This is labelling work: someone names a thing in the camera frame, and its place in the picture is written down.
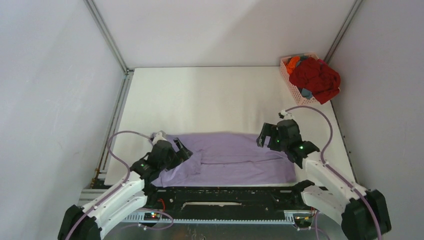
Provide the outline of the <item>lavender t shirt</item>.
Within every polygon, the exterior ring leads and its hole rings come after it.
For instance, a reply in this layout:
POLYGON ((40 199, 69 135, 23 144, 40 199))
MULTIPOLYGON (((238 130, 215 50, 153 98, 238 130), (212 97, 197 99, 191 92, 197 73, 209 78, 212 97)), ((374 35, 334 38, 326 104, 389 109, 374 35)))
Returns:
POLYGON ((167 135, 193 154, 152 181, 156 187, 287 185, 297 181, 295 166, 283 152, 259 147, 256 134, 233 132, 167 135))

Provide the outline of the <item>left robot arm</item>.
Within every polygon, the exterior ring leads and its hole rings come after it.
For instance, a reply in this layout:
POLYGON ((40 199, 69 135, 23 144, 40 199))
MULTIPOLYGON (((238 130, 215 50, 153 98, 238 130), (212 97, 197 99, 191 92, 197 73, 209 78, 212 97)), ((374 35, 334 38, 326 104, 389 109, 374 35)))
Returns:
POLYGON ((150 184, 192 156, 183 143, 162 138, 152 150, 127 167, 126 174, 112 187, 83 206, 70 206, 63 217, 59 240, 102 240, 124 218, 142 207, 153 208, 158 194, 150 184))

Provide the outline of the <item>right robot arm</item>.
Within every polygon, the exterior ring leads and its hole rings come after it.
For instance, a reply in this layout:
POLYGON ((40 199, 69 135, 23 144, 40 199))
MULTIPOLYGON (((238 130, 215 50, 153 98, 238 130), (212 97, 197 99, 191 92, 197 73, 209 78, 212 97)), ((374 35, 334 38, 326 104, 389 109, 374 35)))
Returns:
POLYGON ((381 239, 392 230, 385 196, 377 189, 369 190, 347 180, 329 162, 317 160, 315 156, 320 149, 302 139, 295 120, 264 123, 256 143, 283 152, 290 162, 324 186, 321 189, 308 179, 297 183, 290 196, 295 208, 309 206, 320 211, 338 223, 349 240, 381 239))

